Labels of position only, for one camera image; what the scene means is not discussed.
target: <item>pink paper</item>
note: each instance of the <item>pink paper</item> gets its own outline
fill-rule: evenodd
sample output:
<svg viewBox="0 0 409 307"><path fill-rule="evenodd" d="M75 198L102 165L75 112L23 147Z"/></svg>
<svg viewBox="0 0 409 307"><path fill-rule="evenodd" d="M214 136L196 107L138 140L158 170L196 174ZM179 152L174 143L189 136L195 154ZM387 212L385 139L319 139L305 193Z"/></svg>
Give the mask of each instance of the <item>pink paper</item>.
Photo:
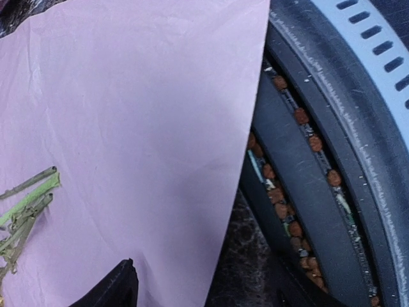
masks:
<svg viewBox="0 0 409 307"><path fill-rule="evenodd" d="M124 258L138 306L204 305L268 5L69 0L0 40L0 190L52 165L63 184L5 279L7 307L68 306Z"/></svg>

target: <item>bundle of stems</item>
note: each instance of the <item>bundle of stems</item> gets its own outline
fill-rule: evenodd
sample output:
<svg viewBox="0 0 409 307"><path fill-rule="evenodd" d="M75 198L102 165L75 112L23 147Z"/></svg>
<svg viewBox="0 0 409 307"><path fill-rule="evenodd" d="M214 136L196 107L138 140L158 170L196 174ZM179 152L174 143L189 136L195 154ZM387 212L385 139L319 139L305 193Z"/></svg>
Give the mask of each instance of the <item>bundle of stems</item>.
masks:
<svg viewBox="0 0 409 307"><path fill-rule="evenodd" d="M12 274L17 272L17 259L22 253L24 244L33 229L36 218L52 201L53 195L51 191L53 188L60 185L57 168L55 166L47 168L17 187L7 190L0 195L0 200L5 200L44 179L47 180L0 217L0 227L4 230L8 230L8 236L0 240L0 256L4 258L6 263L4 267L0 267L0 288L3 284L4 277L9 271L11 271ZM4 299L0 296L0 307L3 306Z"/></svg>

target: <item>gray plastic rim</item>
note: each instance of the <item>gray plastic rim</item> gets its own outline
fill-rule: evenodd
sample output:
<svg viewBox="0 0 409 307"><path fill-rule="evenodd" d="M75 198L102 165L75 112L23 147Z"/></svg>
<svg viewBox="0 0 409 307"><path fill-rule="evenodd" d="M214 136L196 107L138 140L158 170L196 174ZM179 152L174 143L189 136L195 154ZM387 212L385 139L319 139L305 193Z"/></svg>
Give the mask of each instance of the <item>gray plastic rim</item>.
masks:
<svg viewBox="0 0 409 307"><path fill-rule="evenodd" d="M292 2L301 5L303 1L293 0ZM388 107L399 129L406 149L409 150L409 82L407 82L407 86L403 88L399 88L398 86L405 79L409 79L408 49L389 23L383 18L381 13L368 0L309 0L309 2L314 4L323 16L328 19L356 54L368 76L378 88L385 105ZM369 13L366 14L366 18L355 23L350 20L351 17L363 12ZM281 23L280 18L278 18L274 12L270 12L270 21L276 25ZM373 27L378 27L378 30L375 31L375 34L367 37L368 35L365 35L365 33L367 33L366 31ZM303 61L306 61L307 66L315 67L317 71L320 71L320 68L316 67L316 65L319 65L318 61L312 57L312 54L309 54L308 51L304 49L302 44L299 44L297 38L291 34L291 30L285 27L282 27L281 30L292 40L293 46L298 49L296 50L297 54L301 56ZM376 55L373 51L374 48L384 42L392 42L393 47ZM388 72L386 68L388 67L387 64L397 58L401 58L400 65ZM350 127L350 131L353 132L354 123L351 122L349 114L344 112L343 102L337 97L337 93L332 88L331 83L325 79L324 75L318 74L318 77L317 81L326 89L327 94L330 95L333 101L332 106L336 109L336 112L341 116L343 121L347 123L347 126ZM358 134L351 133L348 135L354 139L355 144L362 144ZM385 230L388 233L390 244L394 246L392 256L398 276L397 283L400 303L402 307L409 307L409 288L405 272L407 271L406 255L404 255L400 247L401 242L396 234L394 222L388 218L390 213L383 196L382 187L379 187L377 184L378 175L373 171L370 159L365 159L365 157L368 157L368 154L364 144L362 145L363 146L359 148L359 155L363 158L361 161L365 164L363 167L367 174L369 184L372 187L372 191L375 193L383 209L382 215L384 216Z"/></svg>

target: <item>bright green stem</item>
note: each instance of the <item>bright green stem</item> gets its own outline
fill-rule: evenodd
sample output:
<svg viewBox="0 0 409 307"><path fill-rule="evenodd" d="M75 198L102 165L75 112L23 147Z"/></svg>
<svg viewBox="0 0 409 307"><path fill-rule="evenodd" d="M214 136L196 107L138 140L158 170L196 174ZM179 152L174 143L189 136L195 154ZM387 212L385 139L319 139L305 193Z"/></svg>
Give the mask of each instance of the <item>bright green stem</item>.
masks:
<svg viewBox="0 0 409 307"><path fill-rule="evenodd" d="M29 203L35 201L41 195L44 195L46 192L50 191L51 189L58 187L60 185L59 182L59 173L52 174L46 182L42 185L39 185L34 191L30 192L25 198L20 200L16 206L11 208L7 211L4 215L0 217L0 227L2 227L6 222L12 218L12 215L16 214L18 211L25 208Z"/></svg>

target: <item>green plant stem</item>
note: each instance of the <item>green plant stem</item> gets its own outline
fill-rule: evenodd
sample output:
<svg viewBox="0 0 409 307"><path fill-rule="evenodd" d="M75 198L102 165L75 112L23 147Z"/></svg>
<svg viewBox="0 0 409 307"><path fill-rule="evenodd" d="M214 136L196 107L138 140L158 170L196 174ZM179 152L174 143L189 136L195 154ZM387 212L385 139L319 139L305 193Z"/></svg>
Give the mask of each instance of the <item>green plant stem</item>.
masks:
<svg viewBox="0 0 409 307"><path fill-rule="evenodd" d="M20 200L16 206L11 208L5 214L0 217L0 227L2 227L11 217L12 215L18 213L20 210L25 208L28 204L35 201L41 195L44 195L51 189L58 187L60 185L59 181L59 173L54 173L51 175L50 178L47 179L42 185L38 186L34 191L30 192L25 198Z"/></svg>
<svg viewBox="0 0 409 307"><path fill-rule="evenodd" d="M32 186L33 184L36 184L37 182L47 178L48 176L51 176L52 174L57 172L57 168L55 166L52 166L50 168L47 168L45 171L42 171L41 173L35 175L34 177L30 178L29 180L26 180L22 184L19 184L17 187L14 187L11 190L6 190L2 195L0 195L0 200L5 200L7 197L13 196L24 189L27 189L28 187Z"/></svg>

